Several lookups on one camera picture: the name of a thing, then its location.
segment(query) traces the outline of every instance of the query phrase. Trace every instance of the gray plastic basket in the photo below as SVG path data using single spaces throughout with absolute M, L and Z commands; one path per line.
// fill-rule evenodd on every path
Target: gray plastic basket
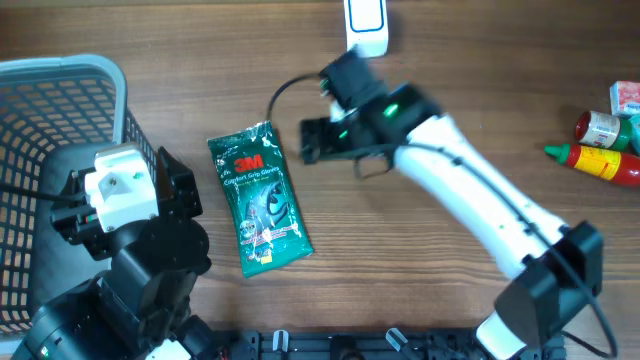
M 0 63 L 0 181 L 57 194 L 95 152 L 136 141 L 155 178 L 155 155 L 127 110 L 124 74 L 98 55 Z M 31 315 L 107 266 L 66 243 L 51 202 L 0 192 L 0 341 L 19 338 Z

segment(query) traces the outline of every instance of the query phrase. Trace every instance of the wood grain surface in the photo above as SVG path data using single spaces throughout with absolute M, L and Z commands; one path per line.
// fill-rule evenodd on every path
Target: wood grain surface
M 640 194 L 563 168 L 542 152 L 572 141 L 584 109 L 607 112 L 616 80 L 640 80 L 637 1 L 389 2 L 395 86 L 437 98 L 476 148 L 523 192 L 606 235 L 600 296 L 622 348 L 640 358 Z M 261 121 L 284 81 L 345 50 L 341 2 L 0 10 L 0 60 L 100 53 L 129 82 L 154 146 L 193 169 L 213 261 L 192 293 L 216 329 L 474 326 L 506 284 L 481 245 L 397 173 L 355 180 L 351 164 L 304 167 L 298 122 L 326 114 L 317 84 L 277 103 L 274 121 L 315 254 L 244 279 L 206 139 Z M 584 311 L 569 327 L 604 347 Z M 571 345 L 572 359 L 590 359 Z

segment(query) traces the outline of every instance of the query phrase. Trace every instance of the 3m logo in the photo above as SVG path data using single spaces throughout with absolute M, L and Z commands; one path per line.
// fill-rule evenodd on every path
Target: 3m logo
M 237 172 L 245 172 L 249 170 L 259 169 L 264 167 L 264 163 L 262 162 L 262 156 L 260 154 L 255 155 L 254 157 L 246 157 L 242 159 L 237 159 L 233 162 L 233 165 L 236 166 Z

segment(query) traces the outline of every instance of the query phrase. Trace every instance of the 3m glove package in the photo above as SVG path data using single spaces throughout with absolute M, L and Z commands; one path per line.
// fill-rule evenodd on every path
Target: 3m glove package
M 312 254 L 271 123 L 207 143 L 231 207 L 244 276 Z

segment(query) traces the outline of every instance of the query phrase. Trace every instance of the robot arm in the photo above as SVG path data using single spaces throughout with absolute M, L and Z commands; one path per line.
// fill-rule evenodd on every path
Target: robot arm
M 448 116 L 434 116 L 420 124 L 407 138 L 409 143 L 431 145 L 463 157 L 490 179 L 552 243 L 558 242 L 567 225 L 522 194 L 487 162 L 464 138 Z M 526 226 L 491 189 L 466 168 L 437 152 L 399 148 L 396 169 L 437 198 L 440 203 L 483 244 L 498 268 L 509 278 L 522 273 L 527 256 L 541 257 L 547 246 L 528 233 Z M 497 359 L 508 359 L 527 344 L 520 340 L 494 312 L 480 325 L 476 336 Z
M 588 223 L 570 229 L 522 194 L 414 86 L 388 93 L 356 51 L 320 76 L 336 103 L 331 119 L 301 123 L 303 159 L 384 156 L 478 238 L 512 280 L 476 331 L 493 357 L 509 359 L 545 344 L 589 303 L 573 275 L 593 296 L 600 293 L 601 235 Z

